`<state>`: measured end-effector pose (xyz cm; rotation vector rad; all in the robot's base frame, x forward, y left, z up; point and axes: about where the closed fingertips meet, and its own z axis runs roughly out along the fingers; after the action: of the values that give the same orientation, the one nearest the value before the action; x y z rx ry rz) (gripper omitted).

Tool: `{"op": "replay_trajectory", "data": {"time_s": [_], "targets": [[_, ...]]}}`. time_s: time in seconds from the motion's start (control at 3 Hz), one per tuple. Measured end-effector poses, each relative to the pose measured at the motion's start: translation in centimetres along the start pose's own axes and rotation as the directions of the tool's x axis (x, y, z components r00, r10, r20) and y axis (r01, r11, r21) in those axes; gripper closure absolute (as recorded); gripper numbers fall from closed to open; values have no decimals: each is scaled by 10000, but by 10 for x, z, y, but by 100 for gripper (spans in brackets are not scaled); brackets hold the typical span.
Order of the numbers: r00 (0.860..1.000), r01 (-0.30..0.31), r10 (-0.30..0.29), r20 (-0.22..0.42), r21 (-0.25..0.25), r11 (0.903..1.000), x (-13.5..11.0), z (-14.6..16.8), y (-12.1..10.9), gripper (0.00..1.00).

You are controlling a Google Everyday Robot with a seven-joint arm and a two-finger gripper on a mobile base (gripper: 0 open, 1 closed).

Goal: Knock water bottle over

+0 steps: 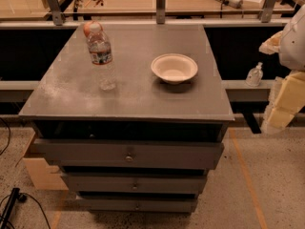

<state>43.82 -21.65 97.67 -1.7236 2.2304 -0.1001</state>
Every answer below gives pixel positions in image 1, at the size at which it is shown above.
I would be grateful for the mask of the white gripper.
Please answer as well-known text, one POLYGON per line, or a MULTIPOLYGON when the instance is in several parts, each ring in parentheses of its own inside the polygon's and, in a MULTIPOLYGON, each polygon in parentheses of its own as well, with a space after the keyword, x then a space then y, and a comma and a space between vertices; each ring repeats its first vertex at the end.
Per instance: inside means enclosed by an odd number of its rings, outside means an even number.
POLYGON ((305 106, 305 5, 279 31, 263 42, 265 54, 278 53, 282 66, 291 71, 285 78, 276 77, 269 94, 261 130, 266 134, 283 131, 305 106))

